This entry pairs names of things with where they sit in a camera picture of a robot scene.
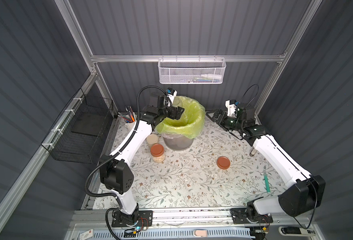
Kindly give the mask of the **grey bin with green bag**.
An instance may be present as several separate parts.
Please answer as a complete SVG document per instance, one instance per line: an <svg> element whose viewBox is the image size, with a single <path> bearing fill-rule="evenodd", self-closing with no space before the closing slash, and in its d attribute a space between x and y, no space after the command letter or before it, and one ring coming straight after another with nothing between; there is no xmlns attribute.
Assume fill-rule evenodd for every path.
<svg viewBox="0 0 353 240"><path fill-rule="evenodd" d="M184 108L181 118L166 118L155 129L163 137L168 148L183 151L188 149L202 132L205 108L197 100L185 96L175 97L173 106Z"/></svg>

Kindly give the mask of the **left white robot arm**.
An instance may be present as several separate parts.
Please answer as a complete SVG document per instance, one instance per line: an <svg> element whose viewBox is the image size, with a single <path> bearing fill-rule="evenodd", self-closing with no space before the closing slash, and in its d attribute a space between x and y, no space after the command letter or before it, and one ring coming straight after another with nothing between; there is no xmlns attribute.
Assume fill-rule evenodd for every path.
<svg viewBox="0 0 353 240"><path fill-rule="evenodd" d="M108 189L108 195L117 199L123 214L133 215L137 209L137 202L131 190L134 174L130 165L134 155L143 141L165 118L178 120L184 112L182 107L172 105L176 95L176 91L165 96L151 95L149 104L136 114L135 126L108 156L108 163L99 168L101 183Z"/></svg>

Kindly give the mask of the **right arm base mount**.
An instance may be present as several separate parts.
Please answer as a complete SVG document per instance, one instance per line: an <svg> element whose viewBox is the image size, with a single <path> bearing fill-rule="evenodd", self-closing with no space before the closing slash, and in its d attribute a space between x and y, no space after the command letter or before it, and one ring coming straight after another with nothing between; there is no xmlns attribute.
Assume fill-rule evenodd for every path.
<svg viewBox="0 0 353 240"><path fill-rule="evenodd" d="M234 224L271 224L271 214L260 215L253 208L231 208L230 215Z"/></svg>

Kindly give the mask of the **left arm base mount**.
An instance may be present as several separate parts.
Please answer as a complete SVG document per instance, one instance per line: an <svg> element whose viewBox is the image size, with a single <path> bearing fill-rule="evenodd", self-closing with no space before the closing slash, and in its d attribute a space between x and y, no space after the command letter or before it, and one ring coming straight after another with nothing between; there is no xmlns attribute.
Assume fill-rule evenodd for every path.
<svg viewBox="0 0 353 240"><path fill-rule="evenodd" d="M132 215L127 215L121 211L113 211L109 214L112 217L111 226L114 228L124 227L151 227L153 211L134 211Z"/></svg>

